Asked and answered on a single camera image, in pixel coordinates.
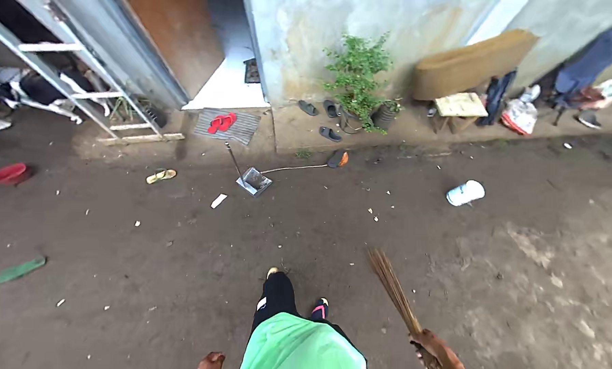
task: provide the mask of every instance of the door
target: door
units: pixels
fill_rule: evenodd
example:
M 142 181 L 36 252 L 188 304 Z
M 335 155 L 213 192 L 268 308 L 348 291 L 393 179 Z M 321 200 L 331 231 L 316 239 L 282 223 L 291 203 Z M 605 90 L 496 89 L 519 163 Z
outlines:
M 206 0 L 128 0 L 132 13 L 190 97 L 224 60 Z

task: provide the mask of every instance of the red flip-flop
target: red flip-flop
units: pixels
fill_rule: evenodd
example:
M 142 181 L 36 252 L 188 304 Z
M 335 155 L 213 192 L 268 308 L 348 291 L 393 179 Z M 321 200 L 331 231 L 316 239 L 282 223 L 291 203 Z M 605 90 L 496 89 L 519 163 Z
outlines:
M 210 127 L 208 128 L 208 133 L 210 133 L 211 135 L 214 135 L 217 132 L 217 130 L 222 127 L 223 123 L 224 123 L 223 115 L 218 115 L 214 117 L 213 120 L 210 121 Z
M 233 123 L 238 119 L 235 113 L 230 112 L 227 115 L 220 115 L 222 117 L 222 123 L 219 126 L 220 131 L 226 132 Z

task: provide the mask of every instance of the white tiled floor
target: white tiled floor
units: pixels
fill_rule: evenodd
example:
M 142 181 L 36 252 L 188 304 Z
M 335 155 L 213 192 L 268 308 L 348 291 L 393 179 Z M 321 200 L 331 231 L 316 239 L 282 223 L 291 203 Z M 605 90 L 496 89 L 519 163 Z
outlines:
M 209 0 L 208 7 L 213 27 L 222 41 L 225 59 L 183 110 L 269 106 L 260 83 L 244 82 L 244 61 L 253 58 L 253 48 L 242 0 Z

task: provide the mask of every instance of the broom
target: broom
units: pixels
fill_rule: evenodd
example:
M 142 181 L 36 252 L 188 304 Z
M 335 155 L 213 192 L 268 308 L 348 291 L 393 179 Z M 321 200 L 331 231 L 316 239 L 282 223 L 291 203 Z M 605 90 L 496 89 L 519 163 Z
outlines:
M 388 257 L 382 250 L 370 249 L 368 250 L 368 256 L 370 258 L 370 265 L 372 266 L 372 271 L 379 277 L 379 280 L 382 281 L 388 296 L 393 301 L 393 304 L 399 311 L 399 314 L 402 317 L 402 320 L 407 325 L 407 329 L 409 329 L 409 333 L 411 336 L 415 337 L 417 334 L 422 333 L 422 327 L 420 323 L 417 322 L 416 316 L 413 315 L 411 311 L 411 306 L 409 305 L 409 300 L 404 295 L 404 290 L 395 276 L 395 272 L 393 272 L 393 266 L 388 260 Z M 441 364 L 438 360 L 431 354 L 429 351 L 425 350 L 419 343 L 416 344 L 417 351 L 422 356 L 422 360 L 425 363 L 427 369 L 441 369 Z

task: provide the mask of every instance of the woven mat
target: woven mat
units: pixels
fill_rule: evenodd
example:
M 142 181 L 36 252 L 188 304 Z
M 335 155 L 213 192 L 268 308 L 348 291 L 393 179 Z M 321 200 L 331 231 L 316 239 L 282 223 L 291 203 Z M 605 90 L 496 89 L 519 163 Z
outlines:
M 229 112 L 221 109 L 205 108 L 199 113 L 196 121 L 195 134 L 220 140 L 234 139 L 245 146 L 249 145 L 254 132 L 258 129 L 261 117 L 247 113 L 235 113 L 238 119 L 230 126 L 226 132 L 217 131 L 214 135 L 208 133 L 210 122 L 218 115 L 227 115 Z

